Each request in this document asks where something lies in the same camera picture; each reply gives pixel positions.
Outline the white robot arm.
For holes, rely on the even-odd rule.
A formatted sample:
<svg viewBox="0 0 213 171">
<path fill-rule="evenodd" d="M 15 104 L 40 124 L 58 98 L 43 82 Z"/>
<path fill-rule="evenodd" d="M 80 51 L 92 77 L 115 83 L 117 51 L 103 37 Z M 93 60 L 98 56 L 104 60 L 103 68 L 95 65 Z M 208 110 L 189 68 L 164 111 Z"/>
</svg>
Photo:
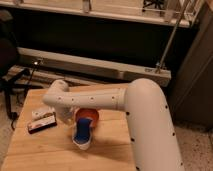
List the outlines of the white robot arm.
<svg viewBox="0 0 213 171">
<path fill-rule="evenodd" d="M 165 95 L 150 79 L 82 92 L 71 92 L 65 81 L 56 80 L 43 103 L 53 107 L 62 122 L 68 121 L 72 107 L 123 111 L 137 171 L 185 171 Z"/>
</svg>

